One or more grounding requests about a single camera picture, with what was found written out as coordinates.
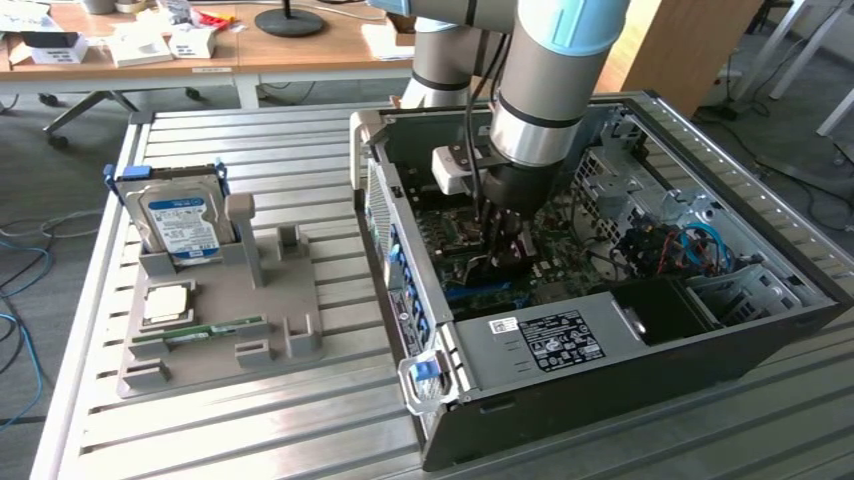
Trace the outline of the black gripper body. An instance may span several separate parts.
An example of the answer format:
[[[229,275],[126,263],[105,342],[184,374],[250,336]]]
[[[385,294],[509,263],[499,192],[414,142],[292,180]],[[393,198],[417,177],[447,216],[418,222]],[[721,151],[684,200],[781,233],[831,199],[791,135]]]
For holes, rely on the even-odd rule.
[[[537,255],[532,223],[559,170],[559,163],[524,167],[509,162],[488,168],[480,223],[487,265],[492,269],[523,269]]]

